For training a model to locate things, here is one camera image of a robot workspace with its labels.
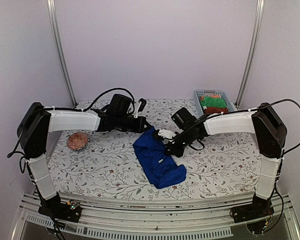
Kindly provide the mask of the dark red towel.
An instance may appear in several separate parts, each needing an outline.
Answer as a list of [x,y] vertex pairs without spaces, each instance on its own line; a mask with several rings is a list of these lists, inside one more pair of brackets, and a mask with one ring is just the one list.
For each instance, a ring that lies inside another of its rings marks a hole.
[[220,114],[220,113],[228,113],[228,109],[226,107],[219,108],[214,106],[209,106],[204,109],[204,114]]

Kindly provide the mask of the blue towel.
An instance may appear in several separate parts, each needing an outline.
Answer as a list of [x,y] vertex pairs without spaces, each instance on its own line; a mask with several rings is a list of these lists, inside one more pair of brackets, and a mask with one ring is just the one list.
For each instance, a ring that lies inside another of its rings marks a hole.
[[172,156],[165,154],[165,146],[154,137],[155,128],[143,132],[133,143],[136,158],[150,184],[156,189],[163,189],[186,180],[187,170],[184,165],[177,165]]

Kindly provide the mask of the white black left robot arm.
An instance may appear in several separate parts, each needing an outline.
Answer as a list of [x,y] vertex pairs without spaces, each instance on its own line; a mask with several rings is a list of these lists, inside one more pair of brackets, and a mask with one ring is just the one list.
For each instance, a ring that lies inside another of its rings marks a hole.
[[53,217],[60,217],[65,210],[48,168],[48,135],[63,131],[104,133],[113,130],[140,134],[150,128],[146,117],[139,115],[146,104],[143,98],[135,103],[133,97],[116,93],[101,109],[92,104],[81,109],[46,107],[40,102],[30,105],[17,128],[17,136],[41,203]]

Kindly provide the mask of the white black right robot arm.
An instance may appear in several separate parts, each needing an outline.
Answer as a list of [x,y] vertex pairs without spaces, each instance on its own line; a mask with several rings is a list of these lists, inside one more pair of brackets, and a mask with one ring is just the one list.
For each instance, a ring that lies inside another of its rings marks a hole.
[[201,143],[209,136],[229,133],[255,135],[261,156],[257,188],[250,204],[235,207],[232,212],[236,217],[250,214],[252,218],[272,212],[271,197],[281,174],[287,128],[270,104],[265,102],[254,109],[203,114],[199,118],[181,108],[171,118],[182,131],[163,129],[158,135],[168,141],[165,153],[176,157],[181,157],[185,148],[194,141]]

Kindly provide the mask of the light blue plastic basket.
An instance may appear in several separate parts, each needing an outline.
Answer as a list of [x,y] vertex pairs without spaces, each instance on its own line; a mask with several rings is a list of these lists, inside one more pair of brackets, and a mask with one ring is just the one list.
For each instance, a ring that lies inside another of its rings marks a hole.
[[220,90],[195,90],[194,102],[199,116],[204,113],[227,113],[237,110],[226,93]]

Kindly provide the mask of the green rolled towel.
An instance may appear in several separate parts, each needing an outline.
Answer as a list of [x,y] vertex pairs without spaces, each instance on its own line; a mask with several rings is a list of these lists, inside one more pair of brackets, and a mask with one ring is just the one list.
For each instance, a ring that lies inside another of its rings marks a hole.
[[203,100],[200,101],[200,105],[202,107],[217,107],[217,108],[226,108],[227,107],[227,104],[224,99],[211,98],[211,97],[205,97]]

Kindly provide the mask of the orange patterned rolled towel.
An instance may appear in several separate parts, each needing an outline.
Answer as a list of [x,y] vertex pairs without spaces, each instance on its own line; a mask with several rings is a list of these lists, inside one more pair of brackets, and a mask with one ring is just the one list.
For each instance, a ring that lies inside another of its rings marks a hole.
[[210,94],[210,95],[202,95],[200,96],[200,99],[203,100],[205,97],[214,98],[214,99],[220,99],[220,94]]

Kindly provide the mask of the aluminium front table rail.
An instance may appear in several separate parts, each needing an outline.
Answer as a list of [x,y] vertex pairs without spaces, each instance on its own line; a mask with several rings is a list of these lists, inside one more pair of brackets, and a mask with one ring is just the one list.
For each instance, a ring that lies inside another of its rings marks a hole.
[[68,193],[82,208],[77,223],[63,221],[65,239],[100,240],[300,240],[300,226],[288,195],[274,195],[267,231],[249,232],[252,221],[234,222],[233,207],[249,204],[252,194],[207,199],[123,200]]

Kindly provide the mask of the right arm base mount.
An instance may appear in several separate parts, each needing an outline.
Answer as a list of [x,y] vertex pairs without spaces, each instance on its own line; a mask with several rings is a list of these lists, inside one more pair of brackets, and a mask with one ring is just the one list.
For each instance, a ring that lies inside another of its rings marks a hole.
[[274,208],[270,199],[262,199],[256,195],[252,198],[252,203],[231,208],[229,215],[235,223],[254,221],[246,225],[247,230],[253,235],[262,235],[267,230],[267,226],[273,218]]

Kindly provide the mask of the right aluminium frame post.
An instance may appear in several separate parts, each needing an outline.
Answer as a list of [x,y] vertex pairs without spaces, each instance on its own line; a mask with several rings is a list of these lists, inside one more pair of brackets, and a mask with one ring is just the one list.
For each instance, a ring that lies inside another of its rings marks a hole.
[[253,61],[255,52],[257,49],[258,39],[262,27],[262,20],[263,20],[263,12],[264,12],[265,1],[264,0],[257,0],[256,1],[256,9],[254,15],[254,22],[252,28],[252,34],[250,39],[250,44],[248,48],[247,59],[245,62],[245,67],[240,83],[240,87],[238,90],[238,94],[235,100],[235,105],[239,108],[242,105],[243,98],[248,86],[251,70],[253,67]]

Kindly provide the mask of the aluminium frame post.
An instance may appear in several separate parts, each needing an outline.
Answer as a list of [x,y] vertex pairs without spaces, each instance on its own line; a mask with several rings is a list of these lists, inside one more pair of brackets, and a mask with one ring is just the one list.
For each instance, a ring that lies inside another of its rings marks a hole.
[[52,35],[54,38],[56,52],[57,52],[57,56],[58,56],[58,60],[59,60],[60,68],[61,68],[61,73],[62,73],[63,80],[65,82],[65,88],[68,93],[68,96],[69,96],[72,106],[75,107],[77,105],[77,99],[76,99],[75,92],[74,92],[74,89],[73,89],[73,86],[71,83],[65,54],[63,51],[62,39],[61,39],[59,25],[58,25],[55,1],[47,0],[46,3],[47,3],[47,10],[48,10],[51,31],[52,31]]
[[243,98],[248,86],[251,70],[253,67],[253,61],[255,52],[257,49],[258,39],[262,27],[262,20],[263,20],[263,12],[264,12],[265,1],[264,0],[257,0],[256,1],[256,9],[254,15],[254,22],[252,28],[252,34],[250,39],[250,44],[248,48],[247,59],[245,62],[245,67],[240,83],[240,87],[238,90],[238,94],[235,100],[235,105],[239,108],[242,105]]

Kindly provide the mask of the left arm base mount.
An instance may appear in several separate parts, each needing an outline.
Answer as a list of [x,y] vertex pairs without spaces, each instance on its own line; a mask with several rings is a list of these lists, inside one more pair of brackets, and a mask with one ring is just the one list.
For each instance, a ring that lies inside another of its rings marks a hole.
[[38,213],[44,216],[52,217],[57,220],[64,220],[68,222],[78,223],[81,217],[82,208],[76,206],[73,208],[72,204],[62,203],[57,200],[41,201]]

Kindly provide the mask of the left aluminium frame post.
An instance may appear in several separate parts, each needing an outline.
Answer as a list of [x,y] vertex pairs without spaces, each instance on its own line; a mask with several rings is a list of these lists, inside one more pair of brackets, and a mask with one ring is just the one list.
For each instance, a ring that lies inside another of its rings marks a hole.
[[71,83],[65,54],[63,51],[62,39],[61,39],[59,25],[58,25],[55,1],[47,0],[46,3],[47,3],[47,10],[48,10],[51,31],[52,31],[52,35],[54,38],[56,52],[57,52],[57,56],[58,56],[58,60],[59,60],[60,68],[61,68],[61,73],[62,73],[63,80],[65,82],[65,88],[68,93],[68,96],[69,96],[72,106],[75,107],[77,105],[77,99],[76,99],[75,92],[74,92],[74,89],[73,89],[73,86]]

